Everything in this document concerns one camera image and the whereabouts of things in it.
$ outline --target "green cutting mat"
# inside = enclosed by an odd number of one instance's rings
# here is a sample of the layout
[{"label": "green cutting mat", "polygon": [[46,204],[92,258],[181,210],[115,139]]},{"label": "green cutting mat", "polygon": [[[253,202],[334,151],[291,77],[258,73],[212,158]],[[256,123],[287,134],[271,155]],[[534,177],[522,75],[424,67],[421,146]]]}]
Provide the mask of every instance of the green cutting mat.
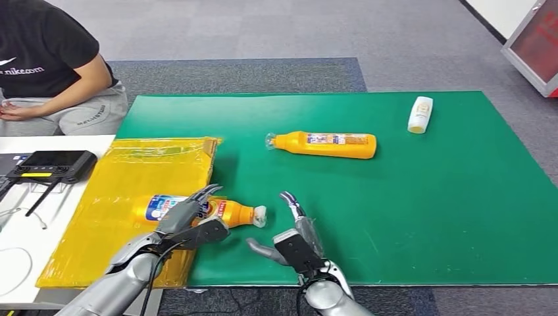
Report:
[{"label": "green cutting mat", "polygon": [[[407,131],[419,95],[434,98],[423,135]],[[264,146],[295,130],[371,133],[378,151],[362,161]],[[219,194],[270,218],[201,248],[192,286],[296,282],[244,242],[271,245],[293,226],[282,190],[352,284],[558,283],[558,190],[482,92],[141,96],[117,138],[198,136],[224,139]]]}]

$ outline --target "white bottle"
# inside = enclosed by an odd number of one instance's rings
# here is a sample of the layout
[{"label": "white bottle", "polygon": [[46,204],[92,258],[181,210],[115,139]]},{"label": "white bottle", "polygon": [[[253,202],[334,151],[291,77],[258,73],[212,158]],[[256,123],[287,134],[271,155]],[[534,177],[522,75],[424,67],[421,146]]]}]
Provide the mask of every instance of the white bottle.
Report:
[{"label": "white bottle", "polygon": [[418,97],[411,109],[411,116],[407,130],[411,133],[422,134],[426,131],[434,100],[429,97]]}]

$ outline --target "yellow plastic bag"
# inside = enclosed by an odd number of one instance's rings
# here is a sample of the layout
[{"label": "yellow plastic bag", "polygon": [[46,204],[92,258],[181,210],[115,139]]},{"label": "yellow plastic bag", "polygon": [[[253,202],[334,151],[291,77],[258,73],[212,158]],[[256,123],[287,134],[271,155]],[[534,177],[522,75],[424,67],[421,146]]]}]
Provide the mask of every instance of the yellow plastic bag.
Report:
[{"label": "yellow plastic bag", "polygon": [[[115,140],[95,167],[36,286],[89,286],[126,242],[157,227],[158,222],[138,218],[137,200],[161,192],[188,196],[206,186],[217,144],[216,138]],[[186,285],[193,256],[194,251],[175,251],[155,286]]]}]

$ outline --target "table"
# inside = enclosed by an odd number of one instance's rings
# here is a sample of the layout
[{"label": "table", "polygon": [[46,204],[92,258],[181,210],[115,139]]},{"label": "table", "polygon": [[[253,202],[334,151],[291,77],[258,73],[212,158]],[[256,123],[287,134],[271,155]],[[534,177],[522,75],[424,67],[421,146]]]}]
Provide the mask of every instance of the table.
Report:
[{"label": "table", "polygon": [[[89,150],[101,157],[109,148],[114,135],[104,136],[48,136],[48,137],[2,137],[0,153],[31,153],[37,150]],[[33,217],[24,217],[25,212],[15,213],[0,231],[0,249],[23,248],[32,258],[32,268],[25,281],[8,294],[0,296],[0,309],[60,309],[68,303],[80,290],[74,289],[40,289],[35,287],[37,278],[49,260],[52,252],[62,238],[66,226],[74,214],[74,210],[86,188],[87,182],[66,187],[60,194],[50,194],[37,208],[36,213],[47,225],[42,230]],[[14,207],[30,207],[40,193],[28,193],[27,185],[14,186],[0,203],[0,210]],[[0,253],[0,267],[9,258]],[[27,271],[28,265],[21,266]],[[8,282],[13,275],[21,275],[19,271],[10,270],[6,273],[0,269],[0,279]],[[151,294],[149,314],[156,315],[162,290]],[[139,314],[143,295],[134,302],[127,313]]]},{"label": "table", "polygon": [[[406,129],[420,95],[434,111],[416,135]],[[265,148],[267,133],[295,130],[375,134],[378,151],[362,161]],[[220,194],[266,205],[270,218],[202,247],[191,286],[295,284],[244,242],[271,244],[293,226],[282,190],[316,219],[352,284],[558,282],[558,190],[482,92],[141,96],[116,135],[198,136],[224,140]]]}]

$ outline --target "robotic hand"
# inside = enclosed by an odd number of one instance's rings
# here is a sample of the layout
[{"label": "robotic hand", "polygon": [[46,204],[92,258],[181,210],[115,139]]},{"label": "robotic hand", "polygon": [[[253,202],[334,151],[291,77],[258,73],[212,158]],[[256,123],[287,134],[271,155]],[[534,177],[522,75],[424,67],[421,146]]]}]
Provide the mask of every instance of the robotic hand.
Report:
[{"label": "robotic hand", "polygon": [[324,251],[312,224],[296,198],[287,191],[280,194],[291,209],[295,228],[273,238],[275,248],[248,238],[248,246],[259,255],[281,265],[291,266],[299,276],[297,313],[304,295],[308,304],[323,316],[374,316],[355,301],[341,269],[324,258]]},{"label": "robotic hand", "polygon": [[207,242],[219,242],[228,235],[228,227],[219,217],[209,217],[192,227],[191,222],[207,198],[221,189],[211,184],[177,203],[153,232],[130,240],[111,259],[105,274],[57,316],[122,315],[149,284],[141,315],[145,313],[153,280],[174,249],[196,249]]}]

